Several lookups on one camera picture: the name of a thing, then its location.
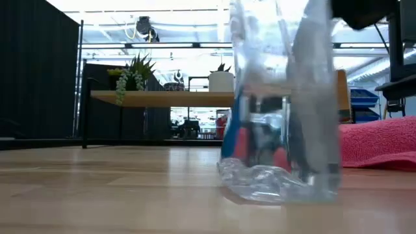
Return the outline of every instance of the ceiling light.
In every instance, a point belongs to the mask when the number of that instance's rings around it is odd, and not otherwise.
[[[119,49],[124,47],[124,44],[83,44],[83,49]]]
[[[232,43],[201,43],[202,48],[232,48]]]
[[[192,43],[137,43],[131,46],[133,48],[191,48]]]
[[[384,44],[383,43],[351,43],[351,44],[342,43],[340,45],[340,48],[384,48]]]

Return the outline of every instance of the plastic bag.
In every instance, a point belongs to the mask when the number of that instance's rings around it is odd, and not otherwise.
[[[327,0],[232,0],[235,103],[218,169],[239,196],[321,202],[340,183]]]

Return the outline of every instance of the hanging plant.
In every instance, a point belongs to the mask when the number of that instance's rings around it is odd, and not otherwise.
[[[144,58],[140,58],[140,54],[134,57],[130,64],[126,64],[123,69],[108,70],[110,76],[119,75],[116,78],[115,86],[116,89],[116,104],[122,105],[125,97],[125,91],[127,90],[138,90],[143,91],[145,87],[145,81],[149,79],[155,70],[152,67],[155,65],[150,64],[151,59],[147,59],[148,55]]]
[[[134,81],[136,84],[136,90],[143,91],[143,76],[139,74],[137,71],[131,72],[127,69],[122,70],[122,74],[116,83],[116,104],[122,105],[125,97],[125,91],[127,82]]]

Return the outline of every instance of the black cable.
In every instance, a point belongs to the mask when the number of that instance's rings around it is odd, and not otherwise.
[[[385,40],[384,40],[384,37],[383,37],[383,35],[382,35],[382,32],[380,32],[380,30],[379,30],[379,28],[378,28],[377,24],[374,24],[374,26],[376,27],[376,30],[377,30],[378,36],[380,36],[380,38],[381,38],[381,39],[382,39],[382,41],[383,41],[383,44],[384,44],[385,49],[386,49],[386,50],[387,50],[387,52],[390,54],[390,49],[389,49],[389,47],[387,46],[387,43],[386,43],[386,42],[385,42]]]

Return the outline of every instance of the table leg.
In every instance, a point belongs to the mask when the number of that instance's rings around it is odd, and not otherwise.
[[[83,149],[86,149],[88,145],[88,113],[89,113],[89,104],[91,98],[91,84],[89,79],[85,79],[86,82],[84,84],[85,92],[84,92],[84,105],[83,105]]]
[[[356,110],[354,108],[351,108],[351,119],[352,119],[352,123],[356,124]]]
[[[123,109],[123,107],[120,107],[120,116],[118,118],[118,140],[121,140],[123,136]]]

